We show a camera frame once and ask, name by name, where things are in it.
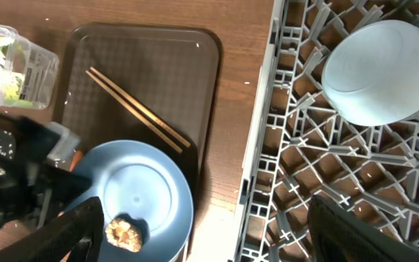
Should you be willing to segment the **yellow snack wrapper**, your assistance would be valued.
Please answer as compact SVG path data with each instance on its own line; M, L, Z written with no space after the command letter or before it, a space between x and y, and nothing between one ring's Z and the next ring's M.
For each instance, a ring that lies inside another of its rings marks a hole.
M4 101L18 107L32 107L23 93L28 64L27 45L8 36L0 36L0 93Z

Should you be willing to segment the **blue plate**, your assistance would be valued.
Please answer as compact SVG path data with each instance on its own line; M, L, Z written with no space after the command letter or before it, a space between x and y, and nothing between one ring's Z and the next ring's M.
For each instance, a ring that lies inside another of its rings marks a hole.
M101 201L104 223L121 218L140 229L137 253L104 240L99 261L176 261L191 233L193 199L180 168L164 152L135 140L115 140L91 149L73 169L92 185L69 204Z

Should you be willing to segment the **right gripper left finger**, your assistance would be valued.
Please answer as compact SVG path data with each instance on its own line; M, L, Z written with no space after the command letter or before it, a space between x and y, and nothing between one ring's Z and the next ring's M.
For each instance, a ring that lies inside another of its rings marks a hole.
M103 241L104 215L97 196L63 213L51 223L0 250L1 261L97 262Z

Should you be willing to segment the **grey dishwasher rack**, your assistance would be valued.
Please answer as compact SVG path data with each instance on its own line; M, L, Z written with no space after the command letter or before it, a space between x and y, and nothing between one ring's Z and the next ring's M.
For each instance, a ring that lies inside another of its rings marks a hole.
M313 261L315 195L419 248L419 112L379 127L351 124L320 82L334 47L385 19L419 27L419 1L274 1L230 261Z

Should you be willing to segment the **clear plastic bin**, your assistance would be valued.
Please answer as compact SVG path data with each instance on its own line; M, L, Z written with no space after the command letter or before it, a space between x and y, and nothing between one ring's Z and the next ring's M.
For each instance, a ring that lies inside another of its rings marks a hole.
M45 109L58 64L55 53L0 25L0 107Z

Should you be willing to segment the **orange carrot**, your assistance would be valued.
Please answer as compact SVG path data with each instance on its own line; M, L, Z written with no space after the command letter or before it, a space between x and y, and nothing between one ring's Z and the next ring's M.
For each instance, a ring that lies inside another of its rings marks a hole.
M72 172L79 161L83 158L83 153L81 151L76 151L72 157L71 165L69 171Z

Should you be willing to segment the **wooden chopstick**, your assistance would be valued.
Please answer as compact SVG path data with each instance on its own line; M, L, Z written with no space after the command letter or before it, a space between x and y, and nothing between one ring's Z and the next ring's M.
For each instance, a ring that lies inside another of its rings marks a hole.
M191 143L180 135L172 126L166 123L162 118L160 118L153 111L148 109L144 104L139 100L131 96L128 92L123 90L119 85L110 80L107 76L99 72L96 68L90 67L87 69L90 73L93 73L101 82L110 87L115 93L120 97L124 98L135 110L142 114L148 121L150 121L155 127L158 127L168 138L171 140L178 141L186 148L191 146Z
M111 97L113 97L117 102L119 102L124 108L126 108L133 116L140 120L148 129L152 130L156 135L158 135L164 142L166 142L171 148L173 148L179 154L183 152L182 148L179 147L173 140L168 138L158 127L155 127L150 121L148 121L142 114L135 110L124 98L120 97L115 93L110 87L101 82L93 73L86 71L86 74L96 82L101 88L103 88Z

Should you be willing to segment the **brown serving tray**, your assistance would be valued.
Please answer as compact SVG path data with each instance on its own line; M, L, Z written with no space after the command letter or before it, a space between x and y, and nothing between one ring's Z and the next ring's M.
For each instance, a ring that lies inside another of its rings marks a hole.
M135 140L164 152L180 168L193 208L219 63L203 31L90 24L71 35L63 58L53 121L77 134L78 150ZM120 105L85 71L96 68L187 139L178 153Z

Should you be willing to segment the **light blue bowl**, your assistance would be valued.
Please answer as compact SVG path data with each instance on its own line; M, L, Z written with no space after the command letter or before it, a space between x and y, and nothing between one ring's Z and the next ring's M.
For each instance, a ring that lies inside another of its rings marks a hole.
M379 126L419 111L419 28L384 20L353 32L322 71L328 101L347 122Z

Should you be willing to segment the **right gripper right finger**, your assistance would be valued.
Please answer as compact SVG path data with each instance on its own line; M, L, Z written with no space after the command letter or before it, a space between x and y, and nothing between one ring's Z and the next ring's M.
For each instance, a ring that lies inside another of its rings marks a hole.
M322 196L311 199L308 228L319 262L419 262L419 249L382 234Z

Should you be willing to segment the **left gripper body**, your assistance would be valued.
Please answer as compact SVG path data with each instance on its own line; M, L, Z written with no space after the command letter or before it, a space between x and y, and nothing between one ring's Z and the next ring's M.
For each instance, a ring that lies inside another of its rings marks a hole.
M83 194L91 185L89 178L73 175L54 166L47 158L60 136L26 117L18 119L15 153L17 186L0 190L0 227L13 220L34 220L40 227L59 209Z

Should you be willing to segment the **brown food scrap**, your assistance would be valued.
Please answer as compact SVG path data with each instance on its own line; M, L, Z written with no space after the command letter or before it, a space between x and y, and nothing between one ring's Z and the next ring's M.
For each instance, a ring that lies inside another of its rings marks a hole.
M139 228L124 219L116 218L105 228L108 243L125 249L131 253L138 253L143 246L143 238Z

